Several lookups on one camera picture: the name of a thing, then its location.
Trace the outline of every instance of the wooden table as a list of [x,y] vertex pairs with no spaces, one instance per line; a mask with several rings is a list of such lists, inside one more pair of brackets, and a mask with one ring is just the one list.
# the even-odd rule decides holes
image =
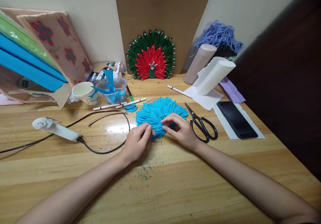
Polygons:
[[[274,178],[320,210],[320,182],[245,104],[243,109],[266,139],[230,140],[214,110],[204,110],[192,99],[167,88],[171,85],[187,89],[183,77],[139,81],[126,76],[134,99],[169,96],[184,107],[187,102],[198,116],[204,116],[216,126],[219,137],[209,145]],[[223,93],[219,86],[215,89]],[[62,111],[52,103],[1,106],[0,150],[47,136],[47,132],[32,127],[36,118],[52,117],[68,125],[91,112],[92,108],[82,101],[67,104]],[[124,116],[108,116],[88,127],[98,115],[71,129],[82,133],[87,144],[97,151],[115,148],[128,133]],[[128,115],[131,127],[136,125],[135,116],[136,113]],[[116,152],[94,154],[83,144],[53,136],[21,151],[0,154],[0,223],[12,223],[33,205]],[[143,157],[118,175],[78,220],[82,223],[272,222],[220,174],[168,135],[148,146]]]

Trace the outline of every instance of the hand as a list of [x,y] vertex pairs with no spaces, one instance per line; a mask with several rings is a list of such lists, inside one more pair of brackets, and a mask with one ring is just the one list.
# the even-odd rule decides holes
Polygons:
[[[168,127],[172,122],[176,123],[180,127],[179,131],[176,132]],[[178,142],[181,143],[181,145],[189,148],[192,151],[196,150],[200,141],[194,134],[194,131],[187,120],[183,119],[176,113],[171,113],[166,118],[164,118],[161,123],[163,125],[167,125],[162,126],[163,130],[177,139]]]
[[151,142],[151,135],[156,136],[155,131],[147,122],[129,131],[125,145],[120,152],[128,164],[141,157],[147,144]]

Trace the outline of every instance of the beige foam roll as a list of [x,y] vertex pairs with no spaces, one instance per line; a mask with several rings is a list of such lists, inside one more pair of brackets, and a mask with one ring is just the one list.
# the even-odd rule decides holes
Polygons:
[[188,68],[188,71],[184,76],[184,82],[186,84],[193,84],[195,82],[198,78],[197,73],[208,64],[216,50],[217,48],[210,44],[202,44],[200,46],[191,66]]
[[235,66],[235,63],[228,60],[219,61],[197,87],[197,93],[199,95],[207,95]]

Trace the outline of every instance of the black phone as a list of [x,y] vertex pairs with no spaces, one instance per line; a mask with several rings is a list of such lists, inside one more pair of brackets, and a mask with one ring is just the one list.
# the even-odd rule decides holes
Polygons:
[[234,130],[237,137],[240,139],[252,139],[258,137],[257,133],[232,102],[218,102],[217,106]]

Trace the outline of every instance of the peacock craft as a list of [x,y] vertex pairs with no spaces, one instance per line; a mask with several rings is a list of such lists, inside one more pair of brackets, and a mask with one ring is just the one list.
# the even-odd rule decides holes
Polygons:
[[[160,139],[166,133],[162,128],[163,124],[161,123],[161,120],[171,113],[176,113],[184,119],[188,116],[186,109],[179,106],[176,101],[173,101],[169,97],[166,97],[165,99],[160,97],[157,101],[149,104],[144,103],[143,107],[136,112],[137,126],[148,122],[156,134],[156,136],[151,137],[151,140]],[[171,123],[169,127],[173,128],[174,126],[176,126],[176,124]]]
[[129,70],[134,79],[145,80],[147,78],[169,79],[175,67],[175,45],[172,38],[164,35],[163,31],[144,31],[143,36],[138,35],[128,48]]

